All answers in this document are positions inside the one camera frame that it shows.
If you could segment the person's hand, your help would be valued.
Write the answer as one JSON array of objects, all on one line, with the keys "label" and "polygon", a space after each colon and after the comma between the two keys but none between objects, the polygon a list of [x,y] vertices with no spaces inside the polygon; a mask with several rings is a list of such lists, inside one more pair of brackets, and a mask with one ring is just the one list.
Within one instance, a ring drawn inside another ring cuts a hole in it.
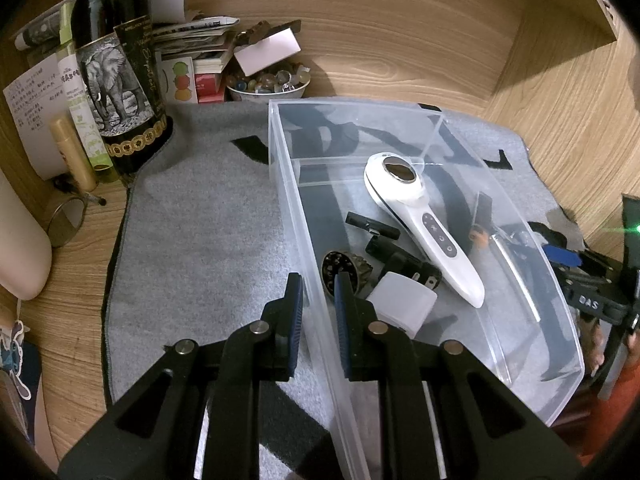
[{"label": "person's hand", "polygon": [[[593,318],[585,321],[578,320],[580,345],[584,354],[585,367],[588,374],[593,375],[604,363],[603,353],[604,335],[599,321]],[[633,368],[639,362],[639,331],[627,335],[625,339],[627,357],[624,368]]]}]

